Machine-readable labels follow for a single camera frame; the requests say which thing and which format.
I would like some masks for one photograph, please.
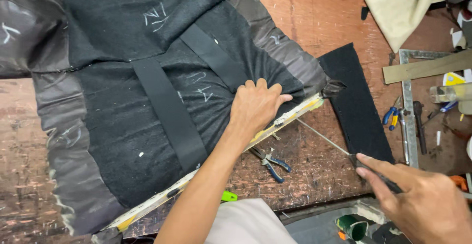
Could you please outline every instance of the white fabric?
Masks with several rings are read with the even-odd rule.
[[[296,244],[262,199],[229,201],[218,208],[205,244]]]

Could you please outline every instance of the hand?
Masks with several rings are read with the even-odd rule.
[[[372,171],[356,169],[372,186],[386,216],[414,244],[472,241],[471,212],[465,198],[447,176],[402,164],[392,165],[363,154],[357,154],[357,158],[396,182],[404,191],[394,195]]]
[[[267,89],[267,82],[263,78],[257,80],[257,85],[247,80],[245,85],[237,89],[231,107],[230,125],[244,130],[250,138],[254,137],[275,117],[282,103],[292,100],[292,96],[280,95],[281,92],[280,84]]]

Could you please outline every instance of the blue and yellow pliers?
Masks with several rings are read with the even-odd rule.
[[[261,164],[263,166],[266,166],[267,169],[269,170],[270,174],[272,174],[272,176],[274,177],[274,179],[279,182],[279,183],[282,183],[285,179],[283,179],[281,176],[279,176],[274,168],[272,167],[272,165],[270,164],[270,162],[273,162],[281,167],[283,167],[287,172],[290,172],[292,171],[292,169],[285,163],[283,162],[282,160],[278,160],[278,159],[275,159],[275,158],[272,158],[272,156],[269,155],[266,155],[264,153],[262,153],[257,147],[251,147],[249,148],[249,151],[255,155],[257,155],[257,157],[259,157],[261,159]]]
[[[398,114],[400,114],[400,102],[402,101],[402,96],[398,96],[397,100],[393,104],[393,107],[390,107],[389,111],[384,115],[382,120],[383,125],[387,125],[390,116],[393,114],[392,124],[388,127],[389,130],[393,131],[398,122]]]

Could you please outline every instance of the wooden workbench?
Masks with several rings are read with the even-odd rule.
[[[318,57],[347,43],[354,47],[363,66],[366,80],[379,114],[383,115],[401,94],[401,84],[383,84],[381,67],[387,66],[391,49],[369,14],[361,20],[363,0],[261,0],[275,23],[308,53]],[[444,10],[433,11],[403,48],[451,51],[449,30],[453,24]],[[424,120],[434,108],[428,89],[440,77],[413,81],[413,96],[425,104]],[[88,243],[89,236],[70,237],[60,221],[59,208],[51,191],[45,141],[36,114],[34,90],[30,79],[0,80],[0,241],[11,243]],[[443,131],[442,121],[458,128],[470,128],[468,117],[458,123],[457,113],[440,115],[428,123],[428,148],[434,154],[421,156],[420,167],[448,174],[472,171],[465,156],[465,143],[450,132],[443,132],[436,148],[436,131]],[[339,123],[329,102],[301,117],[329,139],[345,147]],[[292,173],[278,169],[286,179],[276,183],[253,155],[245,153],[237,161],[227,190],[239,199],[260,197],[274,210],[296,208],[342,199],[369,192],[355,174],[346,156],[309,129],[293,122],[279,132],[277,141],[269,137],[259,148],[285,160]],[[401,131],[386,130],[394,157],[403,158]],[[158,231],[173,200],[134,223],[125,236]]]

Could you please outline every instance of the upholstery tool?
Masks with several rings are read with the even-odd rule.
[[[290,172],[292,171],[292,169],[285,163],[283,162],[282,160],[278,160],[278,159],[275,159],[275,158],[272,158],[272,156],[270,154],[266,155],[264,154],[263,152],[261,152],[257,147],[253,146],[251,148],[249,148],[249,151],[255,155],[257,155],[260,159],[261,159],[261,164],[263,166],[266,166],[267,169],[269,170],[269,172],[272,174],[272,176],[274,177],[274,179],[279,182],[279,183],[282,183],[285,179],[283,179],[282,177],[280,177],[274,170],[274,168],[272,167],[272,165],[270,164],[270,162],[273,162],[281,167],[283,167],[287,172]]]
[[[405,154],[405,164],[410,165],[410,153],[408,152],[408,135],[406,134],[406,123],[403,112],[404,109],[399,109],[398,117],[400,119],[400,125],[402,126],[403,152]]]
[[[325,139],[327,142],[329,142],[331,145],[333,145],[334,147],[338,148],[341,152],[345,153],[347,156],[349,156],[349,159],[351,160],[353,166],[355,168],[366,168],[366,169],[369,169],[370,171],[374,172],[377,176],[379,176],[379,178],[381,178],[381,180],[385,183],[385,185],[393,192],[393,193],[402,193],[402,189],[400,189],[400,187],[398,187],[398,185],[391,181],[389,178],[387,178],[386,176],[382,175],[381,173],[379,172],[376,172],[374,170],[372,170],[371,168],[369,168],[368,166],[364,165],[362,162],[360,162],[357,157],[355,156],[355,154],[350,154],[348,153],[346,150],[342,149],[341,147],[339,147],[337,144],[333,143],[332,141],[330,141],[328,138],[324,137],[321,133],[317,132],[314,128],[310,127],[308,124],[304,123],[303,121],[301,121],[299,118],[297,118],[297,120],[305,125],[306,127],[308,127],[310,130],[312,130],[313,132],[315,132],[316,134],[318,134],[321,138]]]
[[[421,122],[421,113],[423,113],[423,105],[419,101],[413,101],[413,114],[416,120],[416,129],[418,130],[418,138],[420,139],[421,154],[425,155],[426,139],[424,138],[423,123]]]
[[[390,107],[389,111],[384,115],[382,124],[386,125],[388,123],[388,119],[390,116],[393,114],[392,118],[392,125],[388,127],[389,130],[393,131],[395,129],[395,126],[397,125],[398,121],[398,113],[399,113],[399,107],[400,107],[400,102],[402,101],[402,96],[398,96],[397,99],[395,100],[395,103],[393,104],[392,107]]]

